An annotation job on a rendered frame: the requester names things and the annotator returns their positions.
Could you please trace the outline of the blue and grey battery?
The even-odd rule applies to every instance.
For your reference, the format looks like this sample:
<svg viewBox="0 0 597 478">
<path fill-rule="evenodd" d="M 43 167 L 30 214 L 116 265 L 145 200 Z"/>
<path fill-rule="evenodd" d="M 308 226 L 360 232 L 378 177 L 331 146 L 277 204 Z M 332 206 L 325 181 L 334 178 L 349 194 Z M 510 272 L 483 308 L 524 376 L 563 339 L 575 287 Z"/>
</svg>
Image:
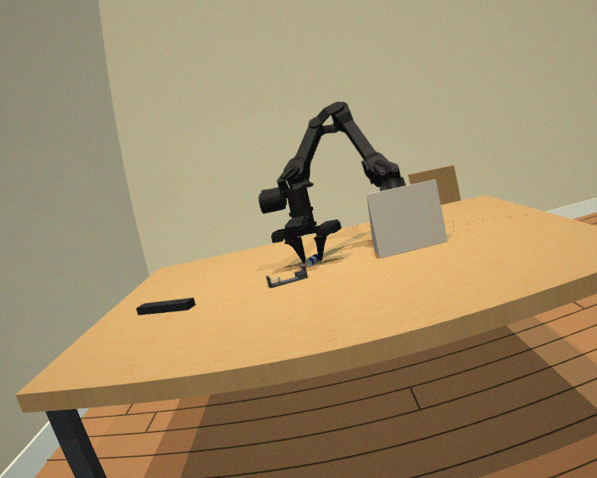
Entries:
<svg viewBox="0 0 597 478">
<path fill-rule="evenodd" d="M 311 256 L 310 258 L 308 258 L 305 261 L 305 265 L 308 267 L 311 267 L 313 264 L 315 264 L 317 261 L 319 260 L 318 254 L 315 254 L 313 256 Z"/>
</svg>

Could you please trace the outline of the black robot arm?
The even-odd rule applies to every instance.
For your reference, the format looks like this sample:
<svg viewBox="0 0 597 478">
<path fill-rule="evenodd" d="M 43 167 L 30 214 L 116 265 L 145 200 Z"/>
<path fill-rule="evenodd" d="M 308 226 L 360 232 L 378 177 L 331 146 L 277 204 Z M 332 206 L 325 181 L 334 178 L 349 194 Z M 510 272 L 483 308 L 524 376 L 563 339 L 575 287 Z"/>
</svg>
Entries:
<svg viewBox="0 0 597 478">
<path fill-rule="evenodd" d="M 332 115 L 333 124 L 322 124 Z M 335 102 L 327 106 L 309 121 L 302 143 L 296 156 L 291 159 L 283 169 L 276 181 L 278 187 L 261 190 L 259 193 L 259 206 L 262 213 L 271 213 L 286 209 L 287 200 L 289 208 L 298 208 L 310 204 L 307 187 L 310 182 L 310 164 L 320 143 L 321 136 L 328 133 L 346 133 L 350 138 L 362 160 L 366 176 L 380 191 L 386 191 L 406 185 L 400 175 L 398 164 L 390 162 L 381 153 L 376 152 L 363 132 L 355 124 L 350 108 L 345 102 Z M 290 188 L 287 185 L 287 182 Z M 305 211 L 298 217 L 286 223 L 285 229 L 288 237 L 303 236 L 307 230 L 314 228 L 312 219 Z"/>
</svg>

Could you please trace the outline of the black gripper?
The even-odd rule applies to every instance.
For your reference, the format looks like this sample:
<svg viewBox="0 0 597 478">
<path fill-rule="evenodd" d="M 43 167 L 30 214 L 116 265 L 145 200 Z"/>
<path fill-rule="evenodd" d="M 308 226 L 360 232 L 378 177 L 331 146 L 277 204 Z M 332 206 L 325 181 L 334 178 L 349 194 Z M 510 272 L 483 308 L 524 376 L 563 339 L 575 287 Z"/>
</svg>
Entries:
<svg viewBox="0 0 597 478">
<path fill-rule="evenodd" d="M 305 232 L 305 235 L 316 233 L 316 237 L 314 237 L 314 240 L 316 242 L 319 260 L 322 261 L 327 236 L 332 233 L 336 233 L 337 231 L 341 230 L 342 227 L 341 227 L 341 223 L 337 219 L 329 220 L 329 221 L 322 223 L 321 225 L 316 226 L 316 221 L 314 221 L 314 217 L 313 217 L 313 213 L 312 213 L 313 210 L 314 209 L 313 209 L 313 207 L 311 207 L 310 204 L 305 205 L 303 207 L 290 208 L 291 213 L 289 213 L 289 217 L 292 217 L 292 216 L 298 217 L 303 214 L 306 214 L 305 211 L 308 211 L 308 214 L 310 215 L 310 217 L 312 219 L 314 228 L 307 230 Z M 284 243 L 290 245 L 295 250 L 297 255 L 300 257 L 303 264 L 305 264 L 306 260 L 305 260 L 304 246 L 303 246 L 301 236 L 300 237 L 297 237 L 297 236 L 288 237 L 286 229 L 277 230 L 277 231 L 273 232 L 271 235 L 272 243 L 282 242 L 284 240 L 284 238 L 285 238 Z"/>
</svg>

